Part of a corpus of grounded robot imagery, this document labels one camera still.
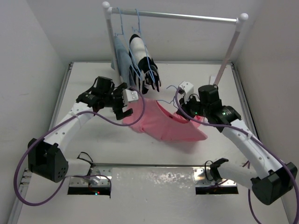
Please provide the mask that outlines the blue wire hanger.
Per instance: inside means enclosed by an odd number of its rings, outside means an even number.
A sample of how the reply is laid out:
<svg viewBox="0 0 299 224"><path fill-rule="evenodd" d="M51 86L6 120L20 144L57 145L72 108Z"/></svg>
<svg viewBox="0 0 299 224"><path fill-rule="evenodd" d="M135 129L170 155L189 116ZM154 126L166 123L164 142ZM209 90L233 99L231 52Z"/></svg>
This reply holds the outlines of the blue wire hanger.
<svg viewBox="0 0 299 224"><path fill-rule="evenodd" d="M168 87L166 87L166 89L169 89L169 88L174 88L175 90L177 90L178 88L174 85L169 85ZM175 96L173 96L172 100L171 101L166 101L166 100L163 100L163 99L157 99L157 102L164 102L164 103L167 103L169 105L172 105L173 107L175 107L176 109L178 109L178 106L175 102Z"/></svg>

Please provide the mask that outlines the pink t shirt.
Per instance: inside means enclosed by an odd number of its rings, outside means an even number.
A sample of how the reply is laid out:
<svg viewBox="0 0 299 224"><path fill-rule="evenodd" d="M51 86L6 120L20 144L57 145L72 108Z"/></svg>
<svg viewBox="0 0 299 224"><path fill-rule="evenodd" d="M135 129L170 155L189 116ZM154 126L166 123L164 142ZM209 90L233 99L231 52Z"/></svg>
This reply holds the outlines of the pink t shirt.
<svg viewBox="0 0 299 224"><path fill-rule="evenodd" d="M142 118L130 126L137 133L146 133L161 141L197 142L207 139L199 129L200 124L189 121L176 113L170 113L158 101L145 99Z"/></svg>

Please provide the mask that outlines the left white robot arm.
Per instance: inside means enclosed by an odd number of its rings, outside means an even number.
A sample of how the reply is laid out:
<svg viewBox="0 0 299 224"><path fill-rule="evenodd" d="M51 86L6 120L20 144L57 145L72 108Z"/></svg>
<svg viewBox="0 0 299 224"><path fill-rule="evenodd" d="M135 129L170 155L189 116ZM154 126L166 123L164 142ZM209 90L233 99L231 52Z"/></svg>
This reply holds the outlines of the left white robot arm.
<svg viewBox="0 0 299 224"><path fill-rule="evenodd" d="M99 110L112 108L116 119L132 115L132 109L123 111L129 103L138 100L138 93L122 83L115 87L110 78L97 77L92 87L81 93L67 115L41 140L32 139L28 148L29 170L53 182L68 176L86 176L92 166L82 159L66 159L65 151L76 133Z"/></svg>

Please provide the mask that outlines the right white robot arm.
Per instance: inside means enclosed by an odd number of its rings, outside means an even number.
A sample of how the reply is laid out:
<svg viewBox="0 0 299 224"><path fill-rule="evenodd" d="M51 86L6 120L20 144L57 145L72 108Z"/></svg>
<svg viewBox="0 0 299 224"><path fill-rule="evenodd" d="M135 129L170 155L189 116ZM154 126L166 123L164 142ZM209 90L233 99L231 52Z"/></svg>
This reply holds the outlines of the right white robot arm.
<svg viewBox="0 0 299 224"><path fill-rule="evenodd" d="M207 119L206 126L215 127L231 140L247 158L254 171L241 171L234 168L228 159L220 158L210 165L212 180L231 179L252 190L257 199L270 205L289 192L296 184L297 167L284 163L273 156L249 130L240 114L231 106L223 105L217 85L199 87L199 97L193 96L194 86L182 82L176 94L179 113L189 120L199 115Z"/></svg>

